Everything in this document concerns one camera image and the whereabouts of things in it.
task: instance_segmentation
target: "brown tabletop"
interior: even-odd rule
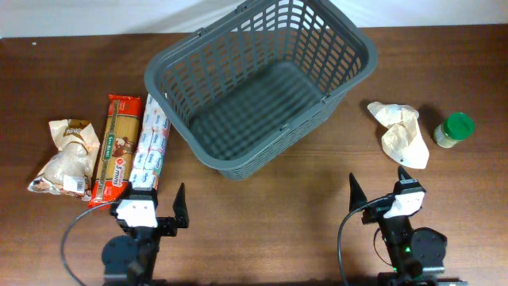
[[[155,277],[208,284],[339,281],[337,229],[348,212],[348,174],[369,199],[393,189],[397,164],[381,150],[385,132],[366,112],[374,100],[420,112],[430,151],[408,172],[427,190],[413,227],[448,237],[446,276],[471,285],[508,284],[508,25],[365,29],[379,50],[375,72],[330,119],[243,181],[201,164],[172,132],[158,215],[173,215],[187,186],[190,228],[163,238]],[[59,258],[65,227],[87,204],[26,190],[56,153],[48,121],[88,119],[100,139],[108,93],[146,96],[143,74],[160,50],[184,37],[124,35],[0,41],[0,284],[68,285]],[[453,149],[433,143],[443,117],[463,111],[473,136]],[[375,255],[376,226],[346,226],[349,277],[389,272]],[[71,267],[101,284],[102,247],[122,234],[107,214],[85,218],[67,245]],[[381,241],[378,248],[387,257]]]

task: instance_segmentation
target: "white background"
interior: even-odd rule
[[[0,0],[0,37],[194,32],[237,0]],[[359,27],[508,22],[508,0],[332,0]]]

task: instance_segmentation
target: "green lid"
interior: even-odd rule
[[[475,123],[466,114],[456,112],[446,118],[443,123],[443,129],[451,139],[464,140],[475,131]]]

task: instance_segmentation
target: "gray basket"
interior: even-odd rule
[[[196,157],[240,180],[322,124],[376,64],[329,1],[254,0],[160,52],[144,81]]]

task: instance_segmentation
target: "barcode label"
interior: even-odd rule
[[[85,193],[85,178],[77,176],[63,176],[63,189],[80,194]]]

